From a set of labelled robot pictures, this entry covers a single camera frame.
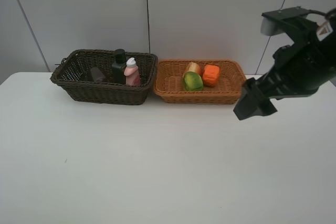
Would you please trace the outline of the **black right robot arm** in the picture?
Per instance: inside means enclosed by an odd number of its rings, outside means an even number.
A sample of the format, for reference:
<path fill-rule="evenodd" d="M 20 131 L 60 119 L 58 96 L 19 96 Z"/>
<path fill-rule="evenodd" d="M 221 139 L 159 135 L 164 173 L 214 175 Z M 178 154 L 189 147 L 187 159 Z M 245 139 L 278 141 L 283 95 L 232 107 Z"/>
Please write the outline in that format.
<path fill-rule="evenodd" d="M 324 13 L 298 6 L 262 17 L 262 34 L 285 33 L 293 44 L 275 51 L 268 72 L 244 82 L 233 109 L 239 120 L 272 115 L 277 112 L 272 99 L 309 97 L 335 78 L 335 9 Z"/>

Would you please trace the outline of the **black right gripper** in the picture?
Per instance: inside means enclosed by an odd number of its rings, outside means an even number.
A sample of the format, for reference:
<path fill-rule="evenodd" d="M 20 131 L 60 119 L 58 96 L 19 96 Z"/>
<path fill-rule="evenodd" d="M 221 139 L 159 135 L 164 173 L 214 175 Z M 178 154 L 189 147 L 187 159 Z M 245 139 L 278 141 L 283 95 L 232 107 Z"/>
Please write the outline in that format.
<path fill-rule="evenodd" d="M 335 23 L 323 23 L 307 43 L 274 53 L 273 67 L 258 80 L 247 79 L 233 111 L 242 121 L 277 112 L 269 98 L 307 97 L 335 77 Z"/>

